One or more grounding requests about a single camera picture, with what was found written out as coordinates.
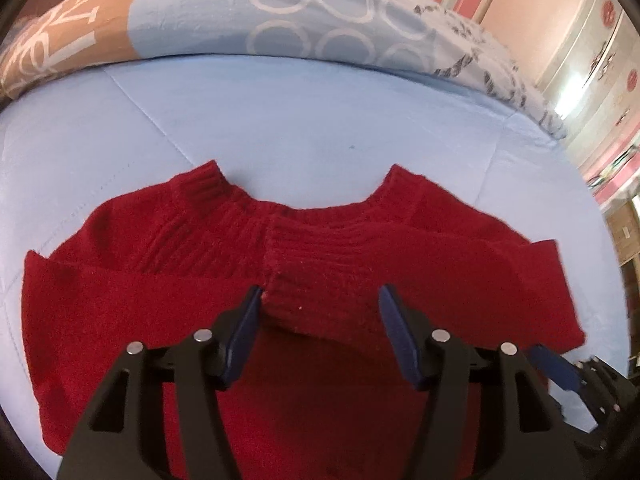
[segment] patterned blanket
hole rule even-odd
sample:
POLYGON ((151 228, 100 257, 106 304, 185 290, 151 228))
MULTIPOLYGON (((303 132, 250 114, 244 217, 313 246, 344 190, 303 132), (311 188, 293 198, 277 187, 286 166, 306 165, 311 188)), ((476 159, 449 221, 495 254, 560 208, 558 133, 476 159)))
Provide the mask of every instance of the patterned blanket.
POLYGON ((185 54, 350 63, 485 92, 556 138, 562 121, 480 25, 433 0, 65 0, 0 53, 0 94, 89 66, 185 54))

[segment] red sweater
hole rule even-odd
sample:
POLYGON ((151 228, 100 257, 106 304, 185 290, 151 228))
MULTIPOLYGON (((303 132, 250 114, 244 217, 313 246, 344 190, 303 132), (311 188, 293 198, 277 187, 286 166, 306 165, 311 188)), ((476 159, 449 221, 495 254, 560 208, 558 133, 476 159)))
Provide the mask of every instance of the red sweater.
MULTIPOLYGON (((126 343, 177 343, 253 283, 262 328, 219 395, 245 480, 401 477, 424 394, 386 340, 383 283, 476 346, 584 342, 555 242, 532 244, 421 176, 394 166, 364 202, 294 210, 252 199, 210 162, 106 202, 50 258, 27 255, 23 336, 45 443, 63 453, 126 343)), ((172 400, 168 450, 184 476, 172 400)))

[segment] light blue bed sheet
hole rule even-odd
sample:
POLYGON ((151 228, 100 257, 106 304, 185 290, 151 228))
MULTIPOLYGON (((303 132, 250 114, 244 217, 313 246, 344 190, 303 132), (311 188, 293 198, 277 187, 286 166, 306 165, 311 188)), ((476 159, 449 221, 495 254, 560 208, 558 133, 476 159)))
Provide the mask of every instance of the light blue bed sheet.
POLYGON ((569 358, 625 371, 622 280, 597 204, 556 141, 476 92, 319 61, 172 57, 37 88, 0 115, 0 140, 0 404, 51 475, 60 458, 42 442, 21 337, 26 251, 49 254, 105 200, 210 159, 252 196, 299 208, 362 200, 398 163, 532 240, 557 239, 588 334, 569 358))

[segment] sweater sleeve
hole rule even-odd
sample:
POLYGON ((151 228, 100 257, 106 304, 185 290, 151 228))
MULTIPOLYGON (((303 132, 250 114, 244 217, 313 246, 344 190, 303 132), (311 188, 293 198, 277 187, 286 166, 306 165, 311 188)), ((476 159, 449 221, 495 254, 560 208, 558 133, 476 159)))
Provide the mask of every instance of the sweater sleeve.
POLYGON ((121 270, 133 251, 162 225, 170 203, 167 184, 108 200, 49 258, 54 262, 121 270))
POLYGON ((566 352, 584 343, 552 240, 492 244, 394 224, 319 230, 279 219, 265 264, 273 322, 367 354, 388 347, 378 312, 385 283, 475 346, 542 343, 566 352))
POLYGON ((422 231, 455 234, 488 242, 529 244, 497 218, 478 211, 430 180, 423 179, 422 195, 406 224, 422 231))
POLYGON ((29 252, 22 334, 47 446, 64 452, 82 410, 129 342, 176 344, 237 306, 251 285, 63 264, 29 252))

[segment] sweater neckline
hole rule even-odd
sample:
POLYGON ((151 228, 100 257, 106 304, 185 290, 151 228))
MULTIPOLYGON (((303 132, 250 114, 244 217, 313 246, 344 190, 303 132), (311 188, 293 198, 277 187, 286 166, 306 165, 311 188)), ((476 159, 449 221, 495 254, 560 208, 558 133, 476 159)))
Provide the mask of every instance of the sweater neckline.
POLYGON ((361 202, 309 209, 296 209, 251 197, 241 187, 231 184, 213 160, 174 176, 170 186, 176 205, 200 221, 206 222, 220 206, 231 206, 236 213, 248 219, 280 216, 301 224, 328 225, 380 219, 380 214, 385 219, 405 219, 419 199, 419 184, 424 180, 423 176, 394 164, 380 186, 361 202))

